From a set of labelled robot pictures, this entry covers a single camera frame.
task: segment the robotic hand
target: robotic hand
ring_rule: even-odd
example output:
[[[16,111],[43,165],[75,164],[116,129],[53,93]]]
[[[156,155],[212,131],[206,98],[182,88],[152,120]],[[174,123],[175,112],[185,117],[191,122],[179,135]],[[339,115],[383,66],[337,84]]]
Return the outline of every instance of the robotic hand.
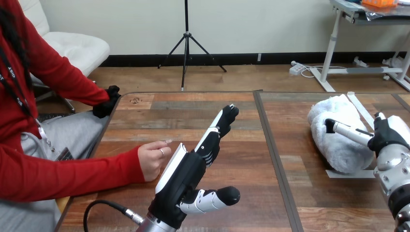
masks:
[[[327,119],[327,133],[339,133],[376,153],[374,176],[395,219],[396,232],[410,232],[410,129],[397,116],[375,114],[374,134]]]
[[[128,210],[125,215],[139,225],[137,232],[174,232],[188,214],[204,214],[236,204],[240,199],[234,187],[218,190],[196,189],[207,167],[217,157],[219,143],[239,114],[233,104],[224,107],[191,152],[180,144],[155,188],[155,198],[145,219]]]

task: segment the black tripod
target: black tripod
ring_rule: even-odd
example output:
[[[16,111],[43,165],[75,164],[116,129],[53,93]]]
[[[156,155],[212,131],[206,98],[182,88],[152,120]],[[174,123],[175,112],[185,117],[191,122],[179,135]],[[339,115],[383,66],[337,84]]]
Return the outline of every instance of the black tripod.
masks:
[[[186,73],[187,67],[188,67],[187,62],[188,62],[188,59],[189,59],[189,57],[190,57],[190,38],[191,38],[205,53],[207,53],[207,54],[211,57],[211,59],[212,59],[212,61],[213,61],[213,63],[214,63],[215,65],[218,65],[218,64],[216,63],[214,57],[213,57],[209,52],[207,52],[207,51],[205,50],[205,48],[202,47],[202,46],[198,43],[198,41],[196,41],[196,39],[194,39],[194,37],[192,36],[192,34],[189,32],[189,28],[188,28],[188,0],[185,0],[185,31],[186,31],[186,32],[185,32],[184,35],[182,36],[182,39],[176,44],[176,46],[172,49],[172,51],[166,56],[165,60],[162,62],[163,64],[165,64],[166,61],[167,61],[167,59],[168,59],[168,57],[175,51],[175,49],[176,49],[176,48],[181,44],[181,42],[185,39],[184,69],[182,70],[182,85],[181,85],[181,90],[182,90],[182,91],[184,91],[185,73]],[[226,72],[226,69],[224,69],[224,68],[222,67],[222,65],[219,65],[219,67],[220,67],[224,72]]]

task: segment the wooden floor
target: wooden floor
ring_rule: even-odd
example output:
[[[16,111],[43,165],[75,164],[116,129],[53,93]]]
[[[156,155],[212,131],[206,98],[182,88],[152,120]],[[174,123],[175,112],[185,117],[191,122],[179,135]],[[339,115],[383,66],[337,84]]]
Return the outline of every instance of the wooden floor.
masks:
[[[346,64],[335,64],[348,67]],[[290,65],[189,66],[185,79],[186,91],[252,91],[324,92],[314,78],[289,74]],[[103,88],[117,85],[120,93],[144,91],[180,91],[182,67],[97,68],[90,79]],[[395,81],[383,80],[382,74],[331,75],[329,83],[338,92],[405,93]],[[78,112],[91,107],[73,102]],[[38,103],[40,113],[65,113],[60,101]]]

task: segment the white fluffy object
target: white fluffy object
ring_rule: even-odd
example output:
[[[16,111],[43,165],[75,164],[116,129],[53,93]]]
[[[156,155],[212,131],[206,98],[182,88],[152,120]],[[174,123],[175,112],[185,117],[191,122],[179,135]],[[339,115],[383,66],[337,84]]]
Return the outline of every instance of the white fluffy object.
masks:
[[[313,140],[335,170],[351,174],[367,168],[373,160],[373,152],[340,134],[326,133],[327,118],[367,131],[356,108],[345,95],[329,98],[312,107],[308,121]]]

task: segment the black cable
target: black cable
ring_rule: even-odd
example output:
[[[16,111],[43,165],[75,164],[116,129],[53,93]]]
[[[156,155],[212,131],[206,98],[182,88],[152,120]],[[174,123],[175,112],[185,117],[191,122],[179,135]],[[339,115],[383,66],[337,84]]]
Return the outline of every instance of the black cable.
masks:
[[[117,204],[117,203],[115,203],[115,202],[109,202],[109,201],[106,201],[106,200],[96,200],[96,201],[93,201],[93,202],[91,202],[91,203],[87,206],[87,209],[86,209],[86,211],[84,212],[84,218],[83,218],[84,232],[88,232],[88,225],[87,225],[88,213],[89,213],[90,209],[91,209],[93,206],[95,206],[96,204],[106,204],[106,205],[109,205],[110,207],[112,207],[112,208],[114,208],[114,209],[116,209],[116,210],[122,212],[122,214],[124,214],[124,215],[125,215],[125,212],[127,211],[127,208],[126,208],[126,207],[124,207],[124,206],[122,206],[122,205],[120,205],[120,204]]]

